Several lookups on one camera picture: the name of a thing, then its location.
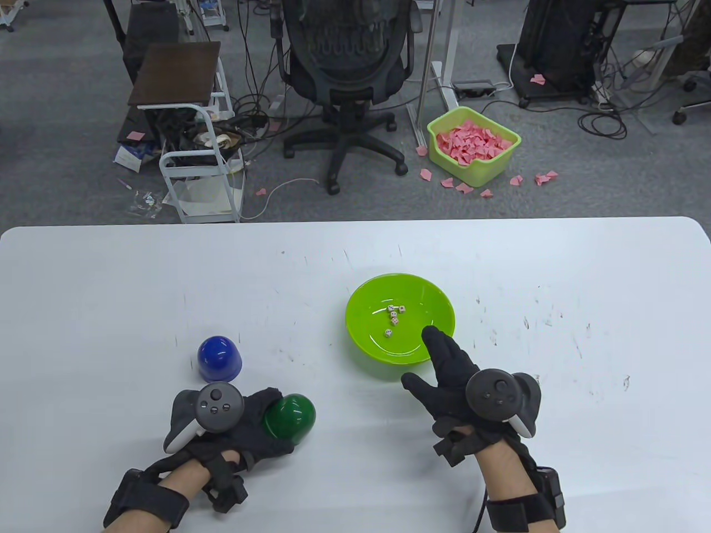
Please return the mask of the person's right hand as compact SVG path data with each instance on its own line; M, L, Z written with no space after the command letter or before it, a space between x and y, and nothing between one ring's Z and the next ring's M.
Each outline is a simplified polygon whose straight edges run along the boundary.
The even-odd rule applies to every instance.
M487 421L469 406L465 386L479 370L469 355L434 325L422 330L422 341L429 352L437 386L431 386L414 373L402 375L401 383L433 417L432 430L441 438L434 445L437 455L455 466L467 455L478 454L500 441L510 445L520 457L528 455L508 424Z

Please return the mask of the person's left hand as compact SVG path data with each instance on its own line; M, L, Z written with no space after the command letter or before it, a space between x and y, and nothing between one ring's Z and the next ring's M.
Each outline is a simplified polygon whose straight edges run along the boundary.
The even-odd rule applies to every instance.
M266 388L247 396L238 424L220 434L204 434L193 439L186 449L210 472L204 492L213 510L226 514L247 499L239 472L250 471L260 460L276 459L294 452L289 440L277 439L263 427L269 407L283 399L279 389Z

